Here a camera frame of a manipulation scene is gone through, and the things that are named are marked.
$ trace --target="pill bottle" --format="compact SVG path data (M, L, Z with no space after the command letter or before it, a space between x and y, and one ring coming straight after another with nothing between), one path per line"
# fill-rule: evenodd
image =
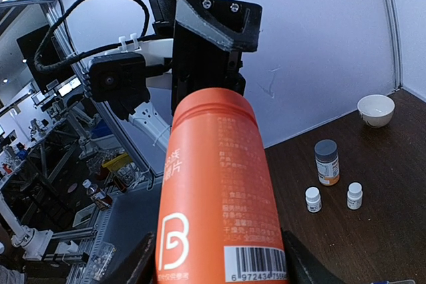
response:
M318 178L321 184L333 186L339 182L339 154L333 140L321 140L315 145Z
M306 205L308 207L308 211L311 213L316 213L321 210L321 196L320 191L315 186L311 186L306 189Z
M358 210L362 205L362 185L358 182L350 183L347 190L347 206L351 210Z
M180 102L158 217L158 284L288 283L262 138L243 96L207 88Z

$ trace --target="barcode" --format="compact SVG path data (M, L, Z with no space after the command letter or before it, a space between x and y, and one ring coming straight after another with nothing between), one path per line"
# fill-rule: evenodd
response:
M286 256L271 247L226 246L226 282L286 279Z

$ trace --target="small white bottle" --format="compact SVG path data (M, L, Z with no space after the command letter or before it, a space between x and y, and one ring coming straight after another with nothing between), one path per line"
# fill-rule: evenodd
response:
M347 191L347 206L351 210L358 210L362 205L362 185L358 182L350 183Z
M311 213L316 213L321 210L321 196L320 191L315 186L311 186L305 192L306 196L306 205L308 206L308 211Z

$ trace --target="black monitor screen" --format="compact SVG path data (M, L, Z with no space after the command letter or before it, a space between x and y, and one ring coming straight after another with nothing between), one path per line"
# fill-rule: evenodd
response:
M42 93L46 93L47 91L55 88L58 84L66 81L68 78L74 75L74 71L71 67L63 68L58 70L57 72L51 74L39 73L34 66L34 55L43 37L46 35L49 26L46 25L37 30L30 32L29 34L17 39L19 48L24 56L24 59L27 59L27 65L33 78L37 85L40 88ZM44 65L51 65L53 63L57 63L60 61L59 55L53 43L56 43L56 38L52 37L52 39L48 42L47 47L43 53L41 62Z

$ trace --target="bottle cap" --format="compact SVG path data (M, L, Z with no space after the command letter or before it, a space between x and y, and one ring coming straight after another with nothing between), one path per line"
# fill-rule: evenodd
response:
M83 186L84 186L86 189L89 189L91 185L92 185L92 182L90 182L90 180L84 180L84 182L83 182Z
M314 149L315 157L322 162L332 161L337 156L337 144L333 140L321 140Z
M310 202L315 202L320 199L320 191L315 186L311 186L305 192L306 200Z
M362 193L362 185L358 182L350 183L348 191L351 197L358 198Z

